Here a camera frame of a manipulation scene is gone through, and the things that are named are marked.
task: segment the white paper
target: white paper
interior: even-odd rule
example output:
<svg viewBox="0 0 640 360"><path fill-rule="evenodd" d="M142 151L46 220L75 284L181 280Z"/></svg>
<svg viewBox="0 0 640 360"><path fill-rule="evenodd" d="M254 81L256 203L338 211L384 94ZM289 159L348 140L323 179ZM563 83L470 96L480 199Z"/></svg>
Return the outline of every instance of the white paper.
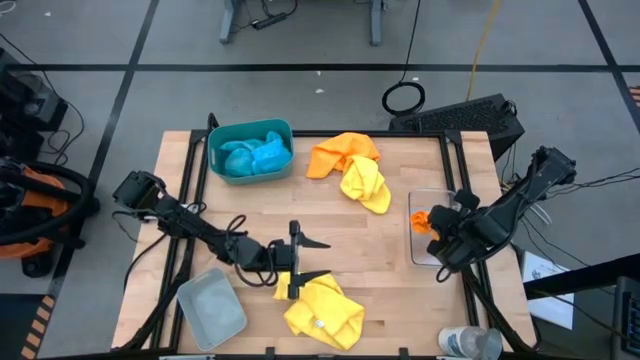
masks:
<svg viewBox="0 0 640 360"><path fill-rule="evenodd" d="M534 255L530 252L524 254L524 265L522 267L522 281L529 282L547 276L556 275L568 271L569 269L554 265L551 261ZM573 304L573 293L559 296L559 298ZM531 315L562 326L565 329L573 328L573 307L554 298L542 298L529 300L529 312Z"/></svg>

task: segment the yellow cable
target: yellow cable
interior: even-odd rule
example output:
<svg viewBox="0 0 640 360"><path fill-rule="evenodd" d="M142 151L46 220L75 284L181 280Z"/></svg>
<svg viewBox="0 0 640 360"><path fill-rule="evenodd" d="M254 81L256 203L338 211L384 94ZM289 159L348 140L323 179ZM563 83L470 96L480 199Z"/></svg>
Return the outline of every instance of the yellow cable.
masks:
<svg viewBox="0 0 640 360"><path fill-rule="evenodd" d="M496 17L496 14L498 13L499 7L500 7L500 0L494 0L493 8L491 8L491 13L489 14L489 19L487 19L487 23L484 26L484 32L482 33L480 44L478 44L478 48L476 49L476 56L473 59L473 67L471 68L471 80L469 80L469 89L467 90L467 101L469 101L469 98L471 97L471 89L473 89L473 80L476 77L476 66L478 66L478 57L480 56L480 52L482 51L484 42L487 40L487 35L489 35L489 29L491 29L491 24L493 23L493 19Z"/></svg>

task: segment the teal plastic bin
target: teal plastic bin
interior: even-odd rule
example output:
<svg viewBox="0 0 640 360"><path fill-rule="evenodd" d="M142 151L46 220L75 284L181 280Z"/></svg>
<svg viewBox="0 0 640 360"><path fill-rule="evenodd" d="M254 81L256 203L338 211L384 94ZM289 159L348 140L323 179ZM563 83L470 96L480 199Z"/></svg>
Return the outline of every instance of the teal plastic bin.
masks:
<svg viewBox="0 0 640 360"><path fill-rule="evenodd" d="M224 172L224 162L229 156L229 152L220 150L220 146L227 141L234 140L247 140L247 139L260 139L264 140L267 137L267 132L275 131L282 137L284 146L291 151L291 160L280 171L244 176L244 177L231 177L227 176ZM293 159L295 152L293 150L293 135L291 133L291 126L289 123L282 119L268 119L258 120L243 124L235 124L228 126L220 126L213 129L209 134L209 167L211 171L220 176L227 184L231 185L247 185L254 184L263 181L271 181L282 179L291 175L293 170Z"/></svg>

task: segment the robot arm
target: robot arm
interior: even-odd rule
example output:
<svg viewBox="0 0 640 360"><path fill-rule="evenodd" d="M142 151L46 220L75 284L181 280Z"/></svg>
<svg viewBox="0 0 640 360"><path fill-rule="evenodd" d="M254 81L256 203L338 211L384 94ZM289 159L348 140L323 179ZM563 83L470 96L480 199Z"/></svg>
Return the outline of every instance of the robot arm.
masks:
<svg viewBox="0 0 640 360"><path fill-rule="evenodd" d="M248 232L236 229L244 222L244 215L232 221L229 228L220 230L200 216L185 208L166 191L165 183L158 177L132 171L113 194L117 204L132 211L140 220L152 215L158 218L158 228L173 237L195 237L204 241L216 258L228 265L239 266L250 272L291 272L289 298L298 298L298 288L311 279L330 271L313 271L298 274L298 246L329 248L329 245L307 238L296 220L289 223L291 243L274 240L268 247L248 236Z"/></svg>
<svg viewBox="0 0 640 360"><path fill-rule="evenodd" d="M573 182L576 162L555 148L540 147L533 155L527 175L488 207L478 208L478 197L460 190L455 200L460 210L436 205L429 214L440 241L427 251L450 272L488 259L509 244L518 221L536 201L555 185Z"/></svg>

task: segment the table leg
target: table leg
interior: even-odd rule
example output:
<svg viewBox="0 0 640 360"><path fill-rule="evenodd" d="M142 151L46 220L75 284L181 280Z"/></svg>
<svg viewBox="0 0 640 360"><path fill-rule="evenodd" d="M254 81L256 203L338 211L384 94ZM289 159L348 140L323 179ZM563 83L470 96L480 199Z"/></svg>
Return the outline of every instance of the table leg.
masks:
<svg viewBox="0 0 640 360"><path fill-rule="evenodd" d="M371 0L371 46L382 42L382 0Z"/></svg>
<svg viewBox="0 0 640 360"><path fill-rule="evenodd" d="M240 6L241 0L224 0L224 15L222 17L222 28L220 29L220 43L228 44L231 35L231 26L236 14L236 10Z"/></svg>

